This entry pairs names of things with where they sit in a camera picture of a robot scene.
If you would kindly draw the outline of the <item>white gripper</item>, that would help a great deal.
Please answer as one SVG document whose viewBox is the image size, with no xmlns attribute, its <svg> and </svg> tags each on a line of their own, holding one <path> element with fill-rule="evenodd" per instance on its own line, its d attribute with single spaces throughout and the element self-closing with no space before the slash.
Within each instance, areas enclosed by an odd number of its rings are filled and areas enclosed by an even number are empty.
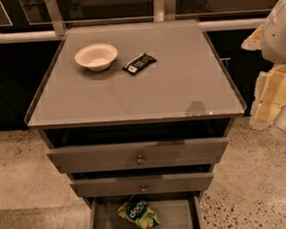
<svg viewBox="0 0 286 229">
<path fill-rule="evenodd" d="M 286 0 L 276 3 L 264 24 L 244 39 L 241 47 L 261 49 L 263 57 L 274 63 L 269 72 L 261 72 L 256 79 L 255 100 L 250 110 L 249 124 L 263 130 L 274 125 L 286 105 Z"/>
</svg>

